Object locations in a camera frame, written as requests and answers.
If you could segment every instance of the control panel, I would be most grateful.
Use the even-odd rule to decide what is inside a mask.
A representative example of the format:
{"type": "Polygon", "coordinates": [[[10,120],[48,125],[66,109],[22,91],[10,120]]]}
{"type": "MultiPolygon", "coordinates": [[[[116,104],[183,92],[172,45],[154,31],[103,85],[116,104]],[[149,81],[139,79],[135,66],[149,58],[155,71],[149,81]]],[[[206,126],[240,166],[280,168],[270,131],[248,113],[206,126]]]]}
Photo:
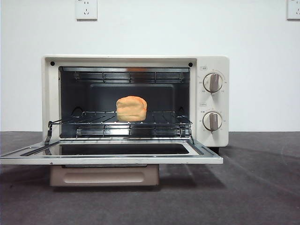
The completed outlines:
{"type": "Polygon", "coordinates": [[[229,59],[197,59],[196,139],[208,147],[228,145],[229,59]]]}

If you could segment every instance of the oven foot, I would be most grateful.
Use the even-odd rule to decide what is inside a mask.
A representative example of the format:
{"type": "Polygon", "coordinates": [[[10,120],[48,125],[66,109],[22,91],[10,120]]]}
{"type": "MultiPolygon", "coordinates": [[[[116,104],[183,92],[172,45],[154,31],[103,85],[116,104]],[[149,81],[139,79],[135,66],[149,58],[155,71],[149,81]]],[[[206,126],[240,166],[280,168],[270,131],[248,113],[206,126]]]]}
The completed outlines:
{"type": "Polygon", "coordinates": [[[154,186],[159,184],[159,165],[134,167],[51,166],[50,185],[62,186],[154,186]]]}
{"type": "Polygon", "coordinates": [[[219,147],[209,147],[210,150],[212,150],[213,152],[219,154],[219,147]]]}

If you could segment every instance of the timer knob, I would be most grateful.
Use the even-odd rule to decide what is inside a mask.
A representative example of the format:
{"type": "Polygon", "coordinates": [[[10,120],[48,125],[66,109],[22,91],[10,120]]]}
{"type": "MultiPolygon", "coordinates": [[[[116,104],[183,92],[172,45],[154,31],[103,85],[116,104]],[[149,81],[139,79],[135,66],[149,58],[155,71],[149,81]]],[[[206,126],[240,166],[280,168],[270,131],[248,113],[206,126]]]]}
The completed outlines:
{"type": "Polygon", "coordinates": [[[208,112],[203,117],[203,125],[210,131],[218,130],[222,125],[222,118],[216,112],[208,112]]]}
{"type": "Polygon", "coordinates": [[[217,92],[223,84],[222,77],[218,73],[209,73],[203,79],[203,86],[209,92],[217,92]]]}

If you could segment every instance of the oven cavity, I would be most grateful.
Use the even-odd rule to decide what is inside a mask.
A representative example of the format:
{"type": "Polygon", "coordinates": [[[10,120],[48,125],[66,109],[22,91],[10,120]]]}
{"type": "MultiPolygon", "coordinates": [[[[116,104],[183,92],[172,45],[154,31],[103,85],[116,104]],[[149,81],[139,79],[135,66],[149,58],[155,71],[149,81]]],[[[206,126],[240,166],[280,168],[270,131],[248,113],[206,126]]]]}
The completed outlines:
{"type": "Polygon", "coordinates": [[[59,67],[61,138],[190,138],[190,68],[59,67]],[[116,101],[139,96],[144,121],[119,122],[116,101]]]}

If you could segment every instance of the wall outlet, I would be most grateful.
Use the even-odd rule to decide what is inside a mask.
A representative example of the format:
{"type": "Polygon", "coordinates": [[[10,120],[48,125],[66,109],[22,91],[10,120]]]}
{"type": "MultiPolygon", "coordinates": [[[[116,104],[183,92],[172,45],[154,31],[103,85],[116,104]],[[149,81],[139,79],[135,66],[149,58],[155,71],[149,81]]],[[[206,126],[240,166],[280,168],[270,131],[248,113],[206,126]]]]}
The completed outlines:
{"type": "Polygon", "coordinates": [[[287,20],[300,20],[300,0],[287,0],[287,20]]]}
{"type": "Polygon", "coordinates": [[[98,0],[75,0],[75,16],[77,20],[97,20],[98,0]]]}

